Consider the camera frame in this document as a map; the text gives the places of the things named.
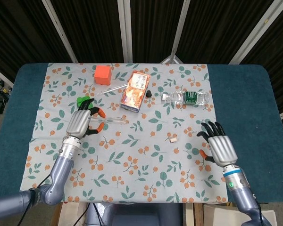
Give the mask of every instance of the blue table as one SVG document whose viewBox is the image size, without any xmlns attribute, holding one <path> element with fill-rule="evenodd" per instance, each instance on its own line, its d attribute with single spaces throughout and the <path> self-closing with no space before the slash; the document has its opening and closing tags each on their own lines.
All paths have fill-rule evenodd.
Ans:
<svg viewBox="0 0 283 226">
<path fill-rule="evenodd" d="M 17 74 L 0 130 L 0 196 L 19 191 L 48 64 Z M 260 202 L 283 202 L 283 126 L 266 70 L 208 65 L 216 118 Z"/>
</svg>

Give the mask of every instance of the robotic hand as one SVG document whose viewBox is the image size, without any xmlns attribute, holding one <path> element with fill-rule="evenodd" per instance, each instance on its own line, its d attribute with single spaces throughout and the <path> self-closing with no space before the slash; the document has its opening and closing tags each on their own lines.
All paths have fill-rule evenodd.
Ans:
<svg viewBox="0 0 283 226">
<path fill-rule="evenodd" d="M 0 219 L 23 213 L 39 202 L 48 205 L 56 205 L 61 202 L 64 194 L 64 186 L 69 172 L 74 164 L 74 157 L 80 150 L 80 139 L 86 135 L 97 134 L 104 127 L 102 122 L 97 129 L 89 129 L 91 116 L 98 113 L 105 118 L 105 113 L 98 107 L 88 110 L 89 104 L 94 99 L 82 102 L 78 111 L 74 112 L 67 127 L 67 136 L 63 138 L 63 144 L 59 149 L 58 157 L 50 172 L 51 185 L 39 185 L 28 191 L 0 197 Z"/>
<path fill-rule="evenodd" d="M 200 151 L 201 156 L 210 162 L 215 162 L 223 167 L 223 176 L 228 189 L 237 204 L 238 210 L 247 214 L 251 220 L 242 226 L 271 226 L 270 222 L 262 215 L 260 205 L 250 189 L 250 185 L 245 177 L 243 170 L 236 166 L 238 159 L 231 140 L 225 135 L 223 128 L 218 122 L 202 123 L 207 133 L 199 132 L 197 136 L 209 143 L 213 156 L 207 156 L 204 151 Z"/>
</svg>

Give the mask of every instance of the orange cube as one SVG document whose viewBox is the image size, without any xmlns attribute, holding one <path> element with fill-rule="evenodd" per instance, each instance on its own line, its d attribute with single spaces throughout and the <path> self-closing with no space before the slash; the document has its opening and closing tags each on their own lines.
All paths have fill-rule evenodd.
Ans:
<svg viewBox="0 0 283 226">
<path fill-rule="evenodd" d="M 111 84 L 111 69 L 110 66 L 97 65 L 94 73 L 94 80 L 97 84 Z"/>
</svg>

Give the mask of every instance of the green bottle label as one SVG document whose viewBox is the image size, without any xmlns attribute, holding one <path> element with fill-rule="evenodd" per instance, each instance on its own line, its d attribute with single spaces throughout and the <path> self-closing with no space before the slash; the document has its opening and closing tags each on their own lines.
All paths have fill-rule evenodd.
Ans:
<svg viewBox="0 0 283 226">
<path fill-rule="evenodd" d="M 194 105 L 197 102 L 197 92 L 185 92 L 185 104 Z"/>
</svg>

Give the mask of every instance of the green toy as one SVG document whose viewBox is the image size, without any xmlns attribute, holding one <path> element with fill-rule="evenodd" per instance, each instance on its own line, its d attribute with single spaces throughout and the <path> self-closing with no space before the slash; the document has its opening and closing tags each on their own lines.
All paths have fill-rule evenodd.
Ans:
<svg viewBox="0 0 283 226">
<path fill-rule="evenodd" d="M 81 104 L 82 104 L 83 101 L 89 100 L 89 99 L 90 99 L 90 97 L 78 97 L 78 98 L 76 99 L 76 105 L 77 105 L 77 107 L 79 108 L 79 107 L 81 106 Z M 91 108 L 93 108 L 93 104 L 92 104 L 92 103 L 89 104 L 88 109 L 91 109 Z"/>
</svg>

